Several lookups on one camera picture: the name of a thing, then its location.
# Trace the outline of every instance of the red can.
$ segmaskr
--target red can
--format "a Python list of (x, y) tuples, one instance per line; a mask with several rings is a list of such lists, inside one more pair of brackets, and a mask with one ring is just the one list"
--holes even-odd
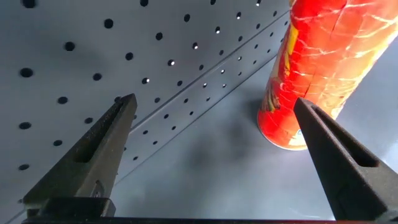
[(290, 0), (291, 23), (269, 78), (257, 122), (290, 150), (306, 149), (293, 112), (306, 98), (336, 118), (398, 34), (398, 1)]

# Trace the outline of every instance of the pegboard hole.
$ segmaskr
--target pegboard hole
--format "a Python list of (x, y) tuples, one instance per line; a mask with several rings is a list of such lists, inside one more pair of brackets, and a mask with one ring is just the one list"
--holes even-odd
[(68, 98), (65, 96), (61, 96), (60, 98), (58, 98), (57, 102), (61, 105), (64, 105), (65, 103), (68, 103)]
[(64, 48), (66, 51), (72, 51), (72, 50), (75, 49), (75, 44), (74, 44), (73, 42), (66, 42), (66, 43), (63, 45), (63, 48)]
[(21, 124), (18, 125), (19, 129), (26, 130), (32, 127), (32, 124), (29, 122), (22, 122)]
[(188, 22), (190, 19), (191, 19), (191, 15), (186, 14), (186, 15), (184, 16), (184, 21), (185, 21), (185, 22)]
[(158, 32), (158, 33), (156, 34), (155, 38), (156, 38), (157, 40), (162, 40), (162, 39), (163, 39), (163, 33)]
[(192, 44), (192, 49), (193, 50), (197, 50), (198, 48), (199, 48), (198, 43), (195, 42), (195, 43)]
[(36, 0), (22, 0), (22, 5), (27, 9), (36, 7)]
[(139, 1), (139, 4), (140, 4), (142, 7), (146, 7), (146, 6), (148, 5), (148, 0), (140, 0), (140, 1)]
[(112, 19), (105, 19), (104, 26), (107, 29), (112, 28), (113, 27), (113, 20)]
[(53, 146), (60, 146), (62, 145), (62, 140), (55, 140), (52, 144)]
[(93, 75), (93, 80), (94, 80), (94, 81), (98, 81), (98, 80), (100, 80), (100, 79), (102, 79), (102, 75), (101, 75), (101, 74), (96, 73), (96, 74)]
[(141, 82), (142, 82), (142, 84), (145, 85), (145, 84), (149, 83), (149, 78), (143, 78)]
[(93, 122), (93, 118), (86, 118), (85, 119), (85, 124), (91, 124)]
[(173, 65), (175, 65), (175, 61), (174, 61), (174, 60), (169, 60), (169, 61), (167, 62), (167, 65), (173, 66)]
[(29, 78), (33, 75), (33, 70), (30, 68), (23, 68), (19, 71), (19, 75), (24, 78)]
[(18, 167), (18, 170), (23, 171), (29, 169), (30, 165), (29, 164), (22, 164)]
[(129, 53), (126, 54), (126, 56), (124, 56), (124, 58), (126, 60), (132, 60), (134, 58), (134, 55), (131, 52), (129, 52)]

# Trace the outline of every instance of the can bottom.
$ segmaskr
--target can bottom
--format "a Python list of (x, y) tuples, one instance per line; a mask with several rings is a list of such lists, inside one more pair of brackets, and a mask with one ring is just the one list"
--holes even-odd
[(279, 147), (279, 148), (281, 148), (281, 149), (285, 149), (285, 150), (289, 150), (289, 151), (302, 151), (302, 150), (308, 149), (307, 146), (303, 146), (303, 147), (299, 147), (299, 148), (295, 148), (295, 149), (290, 149), (290, 148), (278, 146), (276, 143), (274, 143), (274, 142), (272, 142), (270, 139), (268, 139), (267, 136), (261, 131), (260, 124), (259, 124), (259, 111), (257, 112), (257, 118), (256, 118), (256, 119), (257, 119), (257, 128), (259, 129), (260, 133), (264, 136), (264, 138), (265, 138), (266, 140), (268, 140), (269, 142), (271, 142), (274, 146), (277, 146), (277, 147)]

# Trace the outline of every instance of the red packaging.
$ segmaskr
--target red packaging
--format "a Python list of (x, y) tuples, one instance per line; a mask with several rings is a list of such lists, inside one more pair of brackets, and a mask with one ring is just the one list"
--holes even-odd
[(336, 118), (398, 34), (398, 1), (290, 0), (291, 23), (257, 121), (284, 149), (306, 149), (293, 107), (304, 97)]

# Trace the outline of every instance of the gray pegboard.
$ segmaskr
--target gray pegboard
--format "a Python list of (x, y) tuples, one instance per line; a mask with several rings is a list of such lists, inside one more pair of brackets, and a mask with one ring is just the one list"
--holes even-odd
[(5, 1), (0, 223), (116, 97), (133, 92), (124, 177), (276, 54), (288, 9), (273, 0)]

